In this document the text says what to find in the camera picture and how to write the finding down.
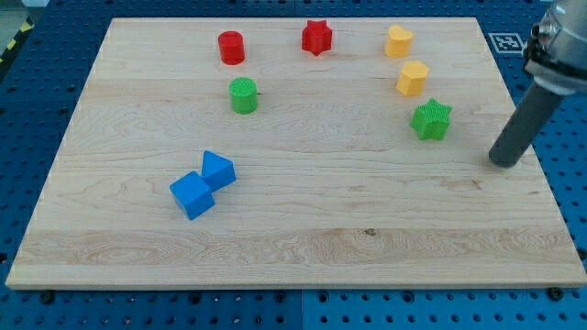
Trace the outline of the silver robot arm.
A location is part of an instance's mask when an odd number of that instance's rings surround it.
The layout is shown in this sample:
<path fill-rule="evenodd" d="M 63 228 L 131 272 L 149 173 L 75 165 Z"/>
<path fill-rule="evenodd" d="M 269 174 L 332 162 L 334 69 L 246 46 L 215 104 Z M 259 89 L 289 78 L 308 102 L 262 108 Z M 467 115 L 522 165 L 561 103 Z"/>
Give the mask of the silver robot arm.
<path fill-rule="evenodd" d="M 516 165 L 566 97 L 586 92 L 586 3 L 552 2 L 523 55 L 533 81 L 488 153 L 502 168 Z"/>

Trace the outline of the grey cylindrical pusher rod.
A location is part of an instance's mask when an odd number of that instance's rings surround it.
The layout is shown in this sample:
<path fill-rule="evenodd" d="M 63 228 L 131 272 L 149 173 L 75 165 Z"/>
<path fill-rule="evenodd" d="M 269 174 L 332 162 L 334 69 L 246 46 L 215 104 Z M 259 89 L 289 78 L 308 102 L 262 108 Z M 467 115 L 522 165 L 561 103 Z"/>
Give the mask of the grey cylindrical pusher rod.
<path fill-rule="evenodd" d="M 563 100 L 533 82 L 491 147 L 489 160 L 502 168 L 516 165 Z"/>

